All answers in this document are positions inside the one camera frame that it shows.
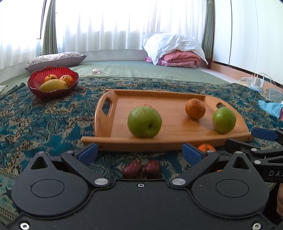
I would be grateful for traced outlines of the right hand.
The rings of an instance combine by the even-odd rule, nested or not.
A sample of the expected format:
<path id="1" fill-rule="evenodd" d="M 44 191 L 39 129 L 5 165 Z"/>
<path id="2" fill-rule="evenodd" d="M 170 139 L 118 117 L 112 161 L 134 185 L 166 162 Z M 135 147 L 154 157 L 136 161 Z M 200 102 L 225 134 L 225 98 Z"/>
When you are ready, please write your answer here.
<path id="1" fill-rule="evenodd" d="M 277 213 L 283 217 L 283 184 L 281 183 L 277 194 Z"/>

